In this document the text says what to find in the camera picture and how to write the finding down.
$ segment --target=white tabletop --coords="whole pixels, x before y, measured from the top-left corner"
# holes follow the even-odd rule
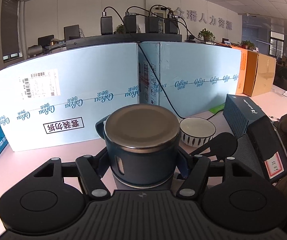
[[[271,92],[253,97],[252,100],[261,107],[266,115],[280,118],[282,115],[287,114],[287,98],[281,95],[283,92],[284,90],[273,86]],[[207,111],[195,116],[208,118],[211,115],[212,113]],[[216,126],[216,134],[231,132],[229,125],[222,116],[222,112],[211,118],[211,122]],[[26,175],[52,157],[60,157],[62,162],[72,162],[82,155],[96,155],[105,146],[105,141],[102,139],[23,152],[13,152],[11,147],[7,145],[0,154],[0,197]],[[180,142],[180,146],[188,153],[195,150],[195,148],[189,147],[183,142]],[[213,184],[216,184],[218,181],[216,181],[216,178],[212,180]],[[110,169],[102,181],[111,193],[116,189]],[[65,183],[79,188],[76,178],[67,178],[65,179]],[[4,226],[0,220],[0,234],[2,234],[4,230]]]

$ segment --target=mug handle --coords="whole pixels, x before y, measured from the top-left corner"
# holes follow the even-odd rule
[[[100,121],[98,121],[95,125],[96,131],[102,139],[105,139],[104,138],[104,121],[106,121],[109,116],[110,114],[104,117],[103,119],[101,119]]]

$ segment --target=computer monitor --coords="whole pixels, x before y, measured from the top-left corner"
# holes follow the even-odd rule
[[[50,46],[51,40],[54,38],[54,35],[48,35],[38,38],[38,45],[42,46],[43,48],[46,46]]]
[[[79,24],[64,27],[65,41],[79,38]]]

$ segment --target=white bowl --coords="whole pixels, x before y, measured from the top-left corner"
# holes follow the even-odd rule
[[[200,117],[188,117],[180,122],[181,140],[192,147],[200,147],[216,133],[212,122]]]

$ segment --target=green plant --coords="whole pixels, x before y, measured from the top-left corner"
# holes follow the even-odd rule
[[[250,49],[250,50],[255,48],[254,44],[251,41],[242,41],[240,43],[240,46],[243,47],[244,49]]]
[[[124,33],[124,26],[123,26],[123,24],[119,24],[118,26],[117,26],[117,28],[116,28],[116,33],[117,34],[123,34]]]
[[[212,32],[207,31],[205,28],[198,33],[198,38],[200,39],[201,37],[204,38],[204,41],[214,41],[216,38]]]

